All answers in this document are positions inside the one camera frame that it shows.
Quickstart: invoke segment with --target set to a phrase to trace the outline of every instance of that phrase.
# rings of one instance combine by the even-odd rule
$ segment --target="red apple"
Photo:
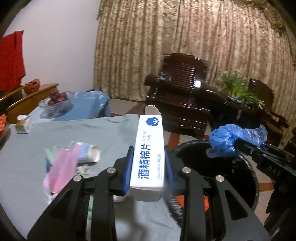
[[[52,100],[52,101],[56,101],[57,98],[58,98],[58,96],[54,95],[54,96],[51,96],[51,97],[50,97],[50,100]]]
[[[56,100],[56,103],[60,103],[62,101],[66,100],[64,97],[59,97],[57,100]]]
[[[59,91],[57,88],[54,88],[50,91],[50,94],[49,96],[52,97],[52,96],[57,96],[59,94]]]
[[[55,104],[55,102],[51,100],[51,101],[48,101],[47,106],[52,106],[54,104]]]
[[[65,99],[68,99],[66,92],[60,93],[59,96],[60,97],[64,97]]]

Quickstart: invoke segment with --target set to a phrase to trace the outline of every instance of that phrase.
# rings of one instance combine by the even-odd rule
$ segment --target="tiled floor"
[[[116,115],[125,115],[125,114],[143,114],[144,113],[144,103],[143,102],[132,102],[121,99],[110,99],[109,100],[111,116]],[[208,136],[211,133],[211,128],[208,126],[205,131],[204,139],[208,139]],[[180,135],[176,133],[171,133],[168,131],[163,131],[164,144],[168,145],[170,149],[176,148],[179,144],[195,140],[196,138],[187,135]],[[260,221],[264,223],[268,214],[265,213],[268,201],[272,194],[273,185],[271,183],[271,179],[257,170],[256,163],[252,160],[250,156],[246,156],[247,160],[251,163],[253,169],[258,178],[259,182],[259,201],[257,208],[255,210],[255,214],[258,216]]]

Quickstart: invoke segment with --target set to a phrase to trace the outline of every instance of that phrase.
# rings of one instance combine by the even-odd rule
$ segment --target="wooden furniture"
[[[223,104],[212,103],[210,126],[212,130],[226,124],[235,124],[241,128],[256,128],[260,126],[257,112],[241,103],[233,102],[225,93],[219,93]]]
[[[260,80],[250,78],[249,90],[257,95],[260,100],[264,101],[264,110],[258,111],[258,119],[260,123],[267,129],[267,143],[278,146],[283,134],[283,127],[288,128],[287,120],[277,113],[274,113],[271,108],[274,101],[274,92]]]
[[[220,99],[216,88],[205,83],[207,62],[182,53],[165,54],[159,76],[148,75],[146,105],[161,112],[164,127],[191,129],[203,138],[211,119],[210,101]]]
[[[0,115],[5,113],[5,110],[16,101],[23,98],[22,89],[25,86],[21,85],[11,93],[5,95],[7,91],[0,92]]]
[[[289,140],[284,150],[296,156],[296,127],[293,129],[292,133],[294,136],[291,140]]]
[[[57,87],[59,84],[44,84],[40,86],[40,89],[37,92],[34,92],[30,95],[23,97],[22,99],[16,101],[12,105],[6,108],[5,112],[7,115],[7,119],[9,124],[15,124],[17,121],[17,116],[19,115],[28,115],[32,110],[34,110],[38,106],[38,102],[46,99],[51,89]],[[0,99],[0,104],[6,98],[12,96],[16,92],[12,92],[9,95],[5,96],[4,98]]]

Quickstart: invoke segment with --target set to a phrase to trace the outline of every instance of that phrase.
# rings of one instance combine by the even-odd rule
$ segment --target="red cloth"
[[[6,124],[6,115],[0,115],[0,132],[4,130]]]
[[[0,39],[0,91],[18,87],[25,75],[22,31],[16,31]]]

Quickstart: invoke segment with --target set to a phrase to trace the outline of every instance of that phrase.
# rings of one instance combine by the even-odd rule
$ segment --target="dark wooden chair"
[[[148,75],[146,105],[161,112],[164,126],[191,129],[203,138],[211,119],[210,102],[219,100],[217,89],[206,85],[207,62],[182,53],[165,54],[158,76]]]
[[[292,133],[294,136],[292,137],[291,140],[289,140],[284,150],[296,156],[296,127],[292,130]]]
[[[267,129],[267,143],[278,146],[283,134],[282,128],[288,128],[287,120],[271,110],[274,101],[274,92],[260,80],[250,78],[249,90],[257,95],[260,100],[264,101],[264,110],[258,111],[258,119]]]

